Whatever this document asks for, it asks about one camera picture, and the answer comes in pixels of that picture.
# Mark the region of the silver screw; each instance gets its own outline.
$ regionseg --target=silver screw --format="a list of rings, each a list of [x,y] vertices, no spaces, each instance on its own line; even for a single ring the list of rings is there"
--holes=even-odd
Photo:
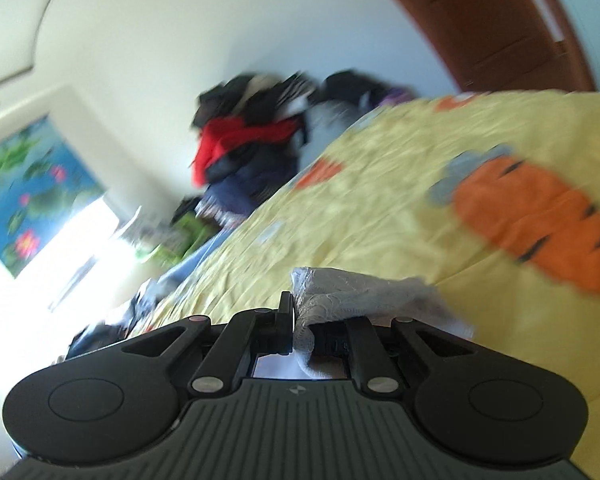
[[[398,381],[391,377],[374,377],[366,384],[367,388],[378,394],[390,394],[397,390],[398,386]]]
[[[222,390],[224,383],[217,377],[198,377],[191,387],[201,394],[214,394]]]

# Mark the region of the bed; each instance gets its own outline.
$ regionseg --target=bed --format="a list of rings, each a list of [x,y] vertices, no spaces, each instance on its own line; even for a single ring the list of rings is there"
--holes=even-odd
[[[275,308],[298,266],[421,276],[474,341],[589,403],[574,462],[600,480],[600,94],[383,107],[256,211],[135,333]]]

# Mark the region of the floral window shade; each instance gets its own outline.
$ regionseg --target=floral window shade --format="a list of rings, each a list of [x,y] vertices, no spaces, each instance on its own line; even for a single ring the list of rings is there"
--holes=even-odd
[[[48,117],[0,143],[0,259],[11,274],[103,193]]]

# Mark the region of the brown door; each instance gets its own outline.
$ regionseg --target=brown door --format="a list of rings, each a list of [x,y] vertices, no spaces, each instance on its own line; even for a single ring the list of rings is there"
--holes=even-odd
[[[463,90],[583,89],[533,0],[400,1]]]

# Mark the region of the red garment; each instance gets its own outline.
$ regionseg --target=red garment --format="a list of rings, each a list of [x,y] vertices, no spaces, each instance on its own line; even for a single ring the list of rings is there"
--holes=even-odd
[[[212,119],[200,134],[200,146],[192,163],[193,185],[206,184],[206,168],[231,150],[247,142],[283,142],[297,130],[298,125],[292,119],[264,126],[245,126],[240,117]]]

